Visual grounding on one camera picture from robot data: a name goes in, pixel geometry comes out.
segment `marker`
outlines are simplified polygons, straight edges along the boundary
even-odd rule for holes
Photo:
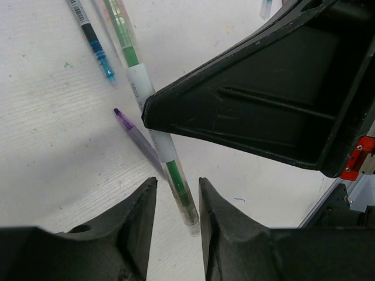
[[[117,88],[117,83],[115,80],[115,73],[108,62],[107,56],[104,53],[103,48],[100,45],[98,37],[95,34],[95,31],[88,20],[88,17],[81,5],[79,0],[67,0],[77,16],[77,19],[80,23],[83,33],[86,36],[88,43],[90,44],[91,49],[93,50],[99,65],[103,68],[105,76],[108,78],[113,87]]]
[[[120,110],[115,108],[113,111],[132,141],[139,147],[146,158],[151,161],[156,170],[158,170],[158,172],[164,176],[164,171],[162,165],[160,164],[159,157],[144,135]]]

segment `barcode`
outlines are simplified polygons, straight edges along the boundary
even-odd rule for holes
[[[80,21],[81,26],[85,25],[86,23],[90,23],[88,21],[88,17],[83,10],[83,7],[79,0],[69,0],[71,7],[76,13],[78,20]]]

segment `pen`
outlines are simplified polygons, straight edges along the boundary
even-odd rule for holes
[[[122,127],[124,127],[124,129],[128,133],[129,137],[139,147],[143,154],[151,161],[156,170],[158,170],[160,174],[164,175],[162,165],[159,161],[159,157],[150,145],[150,143],[147,141],[147,139],[120,110],[115,108],[113,111],[115,112],[116,117],[121,123]]]
[[[141,63],[135,35],[124,4],[122,0],[96,0],[95,3],[121,64],[126,69],[139,110],[142,111],[146,99],[155,94],[155,89],[146,65]],[[168,133],[151,129],[149,133],[183,222],[191,236],[196,237],[200,232],[199,216],[172,137]]]
[[[93,50],[99,65],[103,68],[105,76],[108,78],[113,87],[117,87],[115,80],[115,73],[110,66],[110,63],[107,59],[107,56],[104,53],[103,48],[100,45],[98,37],[95,34],[95,31],[88,20],[88,17],[81,5],[79,0],[68,0],[74,14],[77,16],[77,19],[80,23],[82,31],[86,36],[88,43],[90,44],[91,49]]]

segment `pen cap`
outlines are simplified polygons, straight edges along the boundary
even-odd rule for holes
[[[96,8],[110,34],[124,68],[141,62],[137,41],[122,0],[95,0]]]

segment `blue pen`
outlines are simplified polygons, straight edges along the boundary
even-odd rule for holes
[[[108,78],[110,83],[116,88],[116,80],[115,80],[115,73],[110,66],[110,63],[105,55],[103,48],[100,45],[98,37],[95,34],[95,31],[88,20],[88,17],[80,3],[79,0],[68,0],[73,12],[76,14],[78,21],[80,22],[80,26],[82,28],[83,33],[85,34],[88,43],[90,44],[91,49],[93,50],[96,58],[103,68],[105,76]]]

